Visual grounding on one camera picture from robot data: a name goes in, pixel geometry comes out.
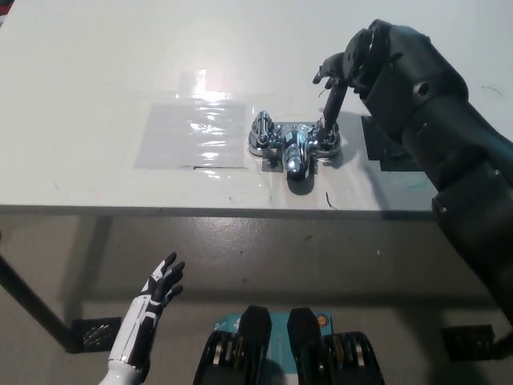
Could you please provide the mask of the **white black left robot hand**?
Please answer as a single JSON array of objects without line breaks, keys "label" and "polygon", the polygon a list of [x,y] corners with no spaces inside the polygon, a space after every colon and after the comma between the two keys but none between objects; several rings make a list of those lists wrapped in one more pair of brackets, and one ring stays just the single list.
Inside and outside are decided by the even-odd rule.
[{"label": "white black left robot hand", "polygon": [[165,307],[179,295],[185,263],[171,253],[151,273],[136,296],[119,328],[109,359],[139,370],[149,361],[160,317]]}]

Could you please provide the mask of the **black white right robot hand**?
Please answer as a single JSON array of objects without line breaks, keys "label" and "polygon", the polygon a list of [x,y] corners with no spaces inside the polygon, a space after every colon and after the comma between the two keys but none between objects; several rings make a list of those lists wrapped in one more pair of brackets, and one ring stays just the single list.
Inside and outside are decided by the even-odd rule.
[{"label": "black white right robot hand", "polygon": [[346,49],[328,57],[313,77],[313,84],[327,78],[324,88],[329,90],[329,96],[319,120],[324,131],[334,130],[348,88],[357,88],[357,79],[366,72],[373,39],[374,34],[370,29],[359,30]]}]

